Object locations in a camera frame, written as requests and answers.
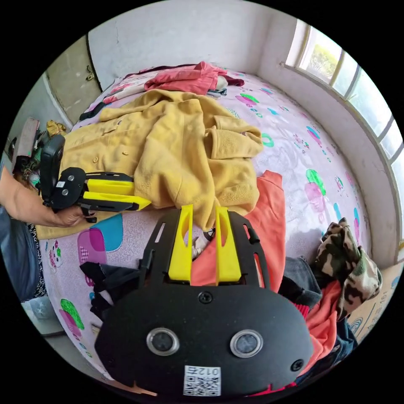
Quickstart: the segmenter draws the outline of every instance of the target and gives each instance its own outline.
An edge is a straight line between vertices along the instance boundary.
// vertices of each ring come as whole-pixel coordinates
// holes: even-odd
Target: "window frame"
[[[394,122],[394,116],[393,116],[393,114],[391,114],[390,119],[388,120],[386,126],[384,127],[384,129],[382,130],[380,135],[377,136],[375,134],[374,130],[367,123],[365,118],[361,115],[361,113],[353,106],[353,104],[350,103],[351,96],[353,94],[355,86],[357,85],[357,82],[358,82],[361,72],[363,70],[359,66],[359,64],[357,64],[357,66],[356,66],[355,74],[353,75],[352,81],[351,81],[347,91],[345,92],[345,94],[342,95],[333,88],[333,85],[341,71],[341,67],[342,67],[342,64],[343,64],[343,61],[344,61],[344,58],[346,55],[346,52],[343,49],[341,51],[340,58],[338,59],[337,66],[335,68],[335,71],[334,71],[329,83],[321,80],[319,77],[314,76],[313,74],[309,73],[308,71],[306,71],[305,69],[302,69],[300,67],[302,60],[306,55],[306,51],[307,51],[307,47],[309,44],[309,39],[310,39],[312,30],[316,29],[315,27],[313,27],[309,24],[305,23],[305,25],[306,25],[306,27],[305,27],[304,37],[303,37],[303,40],[301,43],[300,51],[298,52],[294,63],[290,64],[290,65],[285,64],[284,67],[287,69],[290,69],[290,70],[294,70],[294,71],[298,72],[299,74],[301,74],[302,76],[308,77],[311,81],[315,82],[317,85],[322,87],[328,93],[333,95],[333,97],[336,98],[345,107],[345,109],[347,109],[353,115],[353,117],[361,124],[362,128],[367,133],[370,140],[372,141],[372,143],[375,145],[376,149],[378,150],[380,156],[382,157],[382,160],[385,163],[384,165],[387,169],[386,173],[388,174],[387,177],[390,181],[390,185],[391,185],[392,189],[395,191],[395,195],[396,195],[394,202],[395,202],[395,206],[396,206],[396,212],[398,214],[398,234],[397,234],[398,242],[397,242],[397,253],[396,253],[396,257],[395,257],[395,260],[397,261],[399,246],[402,245],[404,242],[404,238],[402,236],[403,230],[404,230],[404,212],[401,211],[402,209],[401,209],[401,203],[400,203],[400,199],[399,199],[400,196],[398,194],[397,181],[396,181],[396,177],[394,175],[391,165],[395,162],[395,160],[399,157],[399,155],[401,153],[404,153],[404,143],[399,146],[399,148],[396,150],[396,152],[393,154],[393,156],[391,156],[391,158],[388,158],[384,148],[380,144],[381,141],[386,137],[387,132],[389,131],[392,123]]]

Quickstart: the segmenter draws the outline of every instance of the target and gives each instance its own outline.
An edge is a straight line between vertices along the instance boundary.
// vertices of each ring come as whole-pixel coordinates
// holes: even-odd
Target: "human arm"
[[[25,188],[3,167],[0,173],[0,205],[16,220],[48,227],[72,227],[84,219],[78,206],[54,213],[40,196]]]

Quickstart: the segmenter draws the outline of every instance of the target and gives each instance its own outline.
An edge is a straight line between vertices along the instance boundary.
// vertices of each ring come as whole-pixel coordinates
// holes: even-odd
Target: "camouflage clothing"
[[[377,296],[382,287],[382,274],[362,247],[357,247],[346,218],[331,223],[318,249],[313,272],[341,283],[337,303],[338,320],[342,320],[363,302]]]

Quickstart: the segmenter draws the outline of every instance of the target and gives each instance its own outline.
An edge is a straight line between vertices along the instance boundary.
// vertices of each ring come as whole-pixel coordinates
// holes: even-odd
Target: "person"
[[[38,194],[18,182],[0,160],[0,247],[20,302],[47,296],[35,225],[72,227],[85,219],[72,206],[54,213]]]

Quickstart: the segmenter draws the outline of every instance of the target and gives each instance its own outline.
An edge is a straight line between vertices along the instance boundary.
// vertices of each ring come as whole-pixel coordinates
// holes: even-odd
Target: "hand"
[[[56,213],[60,227],[73,227],[82,222],[86,216],[79,206],[71,206]]]

